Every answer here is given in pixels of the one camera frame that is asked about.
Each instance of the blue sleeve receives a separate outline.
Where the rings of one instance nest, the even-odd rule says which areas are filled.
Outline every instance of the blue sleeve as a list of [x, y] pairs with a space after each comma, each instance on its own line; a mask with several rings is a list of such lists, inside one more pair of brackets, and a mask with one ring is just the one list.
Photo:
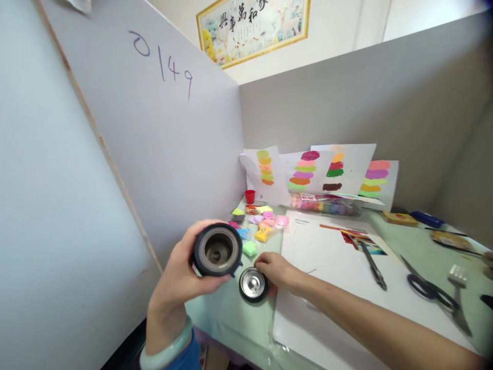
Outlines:
[[192, 340], [185, 350], [166, 367], [166, 370], [201, 370], [200, 365], [200, 346], [195, 338], [195, 331], [192, 330]]

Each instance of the fork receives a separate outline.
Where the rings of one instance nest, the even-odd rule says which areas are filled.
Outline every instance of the fork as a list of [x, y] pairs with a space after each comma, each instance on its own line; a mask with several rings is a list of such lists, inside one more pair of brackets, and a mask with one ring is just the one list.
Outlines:
[[468, 336], [472, 337], [471, 329], [469, 329], [469, 325], [464, 317], [461, 302], [461, 289], [466, 289], [467, 287], [466, 270], [458, 265], [453, 265], [448, 273], [448, 280], [456, 289], [454, 299], [459, 305], [459, 309], [452, 313], [452, 318], [460, 329], [462, 329]]

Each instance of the desk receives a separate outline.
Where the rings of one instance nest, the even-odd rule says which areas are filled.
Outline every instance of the desk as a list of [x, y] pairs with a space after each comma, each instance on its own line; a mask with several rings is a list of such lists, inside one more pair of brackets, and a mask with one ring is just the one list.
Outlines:
[[[242, 201], [238, 208], [244, 207]], [[272, 208], [276, 214], [285, 213], [283, 208]], [[464, 314], [472, 331], [470, 341], [480, 354], [486, 356], [491, 348], [493, 310], [479, 297], [482, 294], [493, 295], [493, 281], [483, 275], [485, 265], [481, 260], [473, 256], [465, 259], [461, 257], [464, 254], [435, 244], [429, 232], [423, 230], [423, 224], [419, 228], [389, 224], [379, 212], [366, 209], [355, 220], [370, 224], [397, 255], [405, 257], [424, 278], [452, 297], [454, 288], [447, 281], [448, 271], [453, 264], [466, 268], [469, 281], [467, 289], [461, 293]], [[256, 225], [250, 227], [255, 231], [257, 229]], [[277, 233], [258, 250], [258, 254], [279, 252], [281, 243], [282, 233]], [[241, 298], [239, 276], [244, 268], [253, 266], [257, 256], [243, 254], [243, 267], [237, 270], [234, 279], [213, 294], [187, 302], [186, 310], [194, 325], [262, 369], [320, 369], [272, 339], [275, 297], [260, 304], [250, 304]]]

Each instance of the hand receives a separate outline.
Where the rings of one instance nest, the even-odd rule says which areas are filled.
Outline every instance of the hand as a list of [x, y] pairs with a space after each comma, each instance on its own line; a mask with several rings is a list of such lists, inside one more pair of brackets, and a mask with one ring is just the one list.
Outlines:
[[287, 289], [295, 295], [298, 295], [295, 283], [306, 275], [275, 252], [262, 253], [255, 260], [254, 266], [279, 288]]
[[194, 252], [195, 239], [207, 226], [223, 223], [221, 220], [203, 220], [188, 228], [182, 240], [174, 247], [169, 256], [158, 285], [150, 299], [149, 311], [163, 313], [173, 311], [199, 295], [215, 292], [230, 279], [230, 275], [221, 277], [197, 276], [189, 264]]

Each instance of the black scissors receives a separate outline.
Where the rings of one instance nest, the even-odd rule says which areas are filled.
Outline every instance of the black scissors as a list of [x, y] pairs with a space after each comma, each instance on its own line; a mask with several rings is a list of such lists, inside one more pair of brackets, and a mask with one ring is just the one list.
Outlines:
[[437, 299], [441, 304], [452, 311], [458, 311], [461, 308], [451, 296], [435, 284], [422, 278], [404, 257], [401, 256], [401, 258], [406, 264], [408, 270], [411, 272], [407, 275], [407, 281], [416, 292], [431, 301]]

